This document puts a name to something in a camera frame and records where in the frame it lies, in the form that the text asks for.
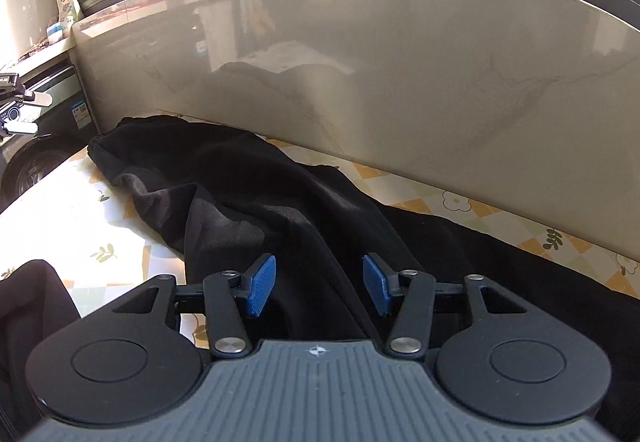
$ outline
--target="black washing machine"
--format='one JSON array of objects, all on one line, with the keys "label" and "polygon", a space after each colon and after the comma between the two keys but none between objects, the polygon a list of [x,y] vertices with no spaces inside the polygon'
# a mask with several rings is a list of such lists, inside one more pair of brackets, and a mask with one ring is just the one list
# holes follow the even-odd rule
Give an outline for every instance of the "black washing machine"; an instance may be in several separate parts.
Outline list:
[{"label": "black washing machine", "polygon": [[0,144],[0,212],[71,155],[97,129],[75,67],[65,60],[23,83],[51,95],[49,107],[14,104],[1,109],[7,121],[36,122],[36,135],[13,135]]}]

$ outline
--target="gray ribbed plate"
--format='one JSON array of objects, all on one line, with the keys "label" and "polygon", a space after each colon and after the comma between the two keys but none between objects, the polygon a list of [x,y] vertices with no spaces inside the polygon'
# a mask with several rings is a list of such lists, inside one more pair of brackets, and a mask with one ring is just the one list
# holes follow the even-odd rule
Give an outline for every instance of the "gray ribbed plate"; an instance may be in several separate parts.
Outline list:
[{"label": "gray ribbed plate", "polygon": [[592,421],[530,428],[482,419],[453,403],[416,362],[370,341],[264,342],[213,364],[186,401],[142,424],[88,429],[42,422],[28,442],[604,442]]}]

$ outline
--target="silver screw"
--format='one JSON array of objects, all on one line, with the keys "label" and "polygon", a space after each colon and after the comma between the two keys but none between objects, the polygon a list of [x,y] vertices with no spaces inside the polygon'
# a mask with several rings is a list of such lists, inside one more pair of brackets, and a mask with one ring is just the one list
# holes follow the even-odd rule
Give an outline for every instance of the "silver screw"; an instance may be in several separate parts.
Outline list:
[{"label": "silver screw", "polygon": [[239,354],[246,348],[246,343],[239,337],[223,337],[214,346],[223,354]]},{"label": "silver screw", "polygon": [[398,337],[389,343],[389,347],[399,354],[414,354],[422,348],[422,343],[412,337]]}]

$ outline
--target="blue and white sticker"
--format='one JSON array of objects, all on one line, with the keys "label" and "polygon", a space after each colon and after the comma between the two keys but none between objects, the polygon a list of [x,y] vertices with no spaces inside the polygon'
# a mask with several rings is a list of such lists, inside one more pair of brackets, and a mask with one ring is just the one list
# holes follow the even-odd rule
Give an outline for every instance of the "blue and white sticker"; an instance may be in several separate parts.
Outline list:
[{"label": "blue and white sticker", "polygon": [[84,98],[74,102],[71,105],[71,112],[74,114],[74,119],[76,119],[76,125],[78,129],[82,129],[84,126],[91,124],[93,121],[91,120],[91,115],[89,114],[89,108],[86,107],[86,102]]}]

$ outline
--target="floral tablecloth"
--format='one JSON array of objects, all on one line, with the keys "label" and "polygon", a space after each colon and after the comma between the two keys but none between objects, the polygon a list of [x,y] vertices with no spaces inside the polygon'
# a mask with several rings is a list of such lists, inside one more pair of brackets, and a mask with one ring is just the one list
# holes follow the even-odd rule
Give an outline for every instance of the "floral tablecloth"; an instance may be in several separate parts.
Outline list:
[{"label": "floral tablecloth", "polygon": [[[485,203],[354,162],[267,139],[297,162],[337,167],[386,205],[442,216],[578,271],[610,289],[640,295],[638,263],[552,227]],[[131,197],[108,184],[78,152],[0,215],[0,277],[30,259],[56,268],[82,316],[160,273],[184,284],[180,253],[138,216]],[[206,346],[204,317],[185,314],[181,333]]]}]

